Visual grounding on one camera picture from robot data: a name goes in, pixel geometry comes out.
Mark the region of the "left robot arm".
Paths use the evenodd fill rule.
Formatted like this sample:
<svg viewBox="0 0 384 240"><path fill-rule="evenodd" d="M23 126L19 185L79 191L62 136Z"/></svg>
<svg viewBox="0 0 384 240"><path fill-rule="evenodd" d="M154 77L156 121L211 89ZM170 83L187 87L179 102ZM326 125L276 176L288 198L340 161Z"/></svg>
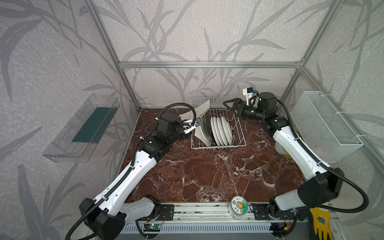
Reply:
<svg viewBox="0 0 384 240"><path fill-rule="evenodd" d="M165 113L176 106L190 109L193 114L190 123L185 124L178 115ZM172 144L190 136L196 127L197 117L196 110L187 103L174 103L162 109L154 129L138 142L129 165L94 199L86 198L82 201L79 206L82 216L69 229L65 238L71 239L74 231L84 223L93 231L93 234L85 237L87 240L95 237L114 240L128 224L130 216L138 220L151 215L155 203L148 197L135 202L129 211L122 211L122 207L140 180L170 151Z"/></svg>

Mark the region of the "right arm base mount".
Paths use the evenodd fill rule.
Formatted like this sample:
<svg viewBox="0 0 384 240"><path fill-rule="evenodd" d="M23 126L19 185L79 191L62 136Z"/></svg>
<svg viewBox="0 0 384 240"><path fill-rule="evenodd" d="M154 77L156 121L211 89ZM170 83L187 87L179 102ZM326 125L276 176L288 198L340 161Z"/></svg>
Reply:
<svg viewBox="0 0 384 240"><path fill-rule="evenodd" d="M293 210L285 211L283 213L273 216L268 212L269 204L256 204L251 203L249 206L250 211L253 213L255 220L265 220L265 221L288 221L294 220L295 212Z"/></svg>

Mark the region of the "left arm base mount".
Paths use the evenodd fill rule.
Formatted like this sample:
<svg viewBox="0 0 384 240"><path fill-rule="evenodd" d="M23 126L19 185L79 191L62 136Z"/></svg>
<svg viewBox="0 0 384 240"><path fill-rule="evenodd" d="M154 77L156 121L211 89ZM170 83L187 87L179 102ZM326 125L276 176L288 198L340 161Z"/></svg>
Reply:
<svg viewBox="0 0 384 240"><path fill-rule="evenodd" d="M138 221L172 221L175 213L175 205L173 204L160 204L155 206L152 213L138 219Z"/></svg>

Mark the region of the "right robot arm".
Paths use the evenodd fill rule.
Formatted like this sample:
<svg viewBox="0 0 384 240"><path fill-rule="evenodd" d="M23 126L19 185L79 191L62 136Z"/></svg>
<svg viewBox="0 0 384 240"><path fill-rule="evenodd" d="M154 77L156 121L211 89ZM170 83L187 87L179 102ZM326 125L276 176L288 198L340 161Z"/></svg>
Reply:
<svg viewBox="0 0 384 240"><path fill-rule="evenodd" d="M308 147L296 133L290 115L278 115L277 105L288 112L285 104L270 92L260 93L258 97L257 107L240 98L224 101L223 105L239 118L259 121L263 130L288 152L306 179L297 189L270 198L268 212L271 217L278 218L287 211L305 208L323 208L348 214L365 210L369 205L368 195L357 184L345 178L341 169L332 168ZM360 206L352 209L326 206L327 202L339 196L343 183L361 194L363 202Z"/></svg>

